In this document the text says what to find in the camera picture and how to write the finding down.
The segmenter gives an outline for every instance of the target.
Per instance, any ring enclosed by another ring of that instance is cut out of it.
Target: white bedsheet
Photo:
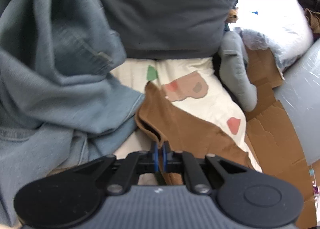
[[[169,100],[180,99],[180,101],[173,101],[173,105],[219,126],[243,151],[249,153],[253,167],[261,171],[252,152],[244,142],[246,129],[244,113],[213,75],[211,58],[157,61],[127,59],[112,73],[122,84],[144,92],[144,87],[148,82],[147,76],[149,79],[155,78],[155,71],[157,78],[153,80],[153,83],[167,91]],[[179,90],[189,96],[187,98],[184,98],[183,95],[176,96],[181,92]],[[123,158],[132,151],[149,149],[150,139],[138,130],[115,154],[118,158]]]

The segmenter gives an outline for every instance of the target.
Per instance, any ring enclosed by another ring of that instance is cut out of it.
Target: screw
[[[121,193],[123,190],[123,187],[118,184],[111,184],[107,187],[107,191],[113,194]]]
[[[216,156],[216,154],[208,153],[206,156],[207,156],[208,158],[214,158],[214,157]]]
[[[200,194],[205,194],[210,191],[210,188],[205,184],[198,184],[195,186],[195,190]]]
[[[106,155],[107,158],[114,158],[115,157],[115,154],[108,154]]]

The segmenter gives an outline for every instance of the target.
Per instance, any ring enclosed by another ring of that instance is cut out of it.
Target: blue denim jeans
[[[110,70],[126,54],[99,0],[11,0],[0,17],[0,224],[59,167],[115,151],[143,95]]]

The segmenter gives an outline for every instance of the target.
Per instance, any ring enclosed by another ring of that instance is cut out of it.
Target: brown spot
[[[194,92],[200,92],[201,89],[202,89],[202,85],[201,85],[201,83],[199,83],[199,82],[196,84],[195,87],[193,87],[193,91],[194,91]]]

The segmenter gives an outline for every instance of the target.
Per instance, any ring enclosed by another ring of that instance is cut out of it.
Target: jeans pocket
[[[75,26],[53,25],[56,69],[65,76],[106,75],[113,69],[113,59],[104,51],[96,51],[83,36],[83,31]]]

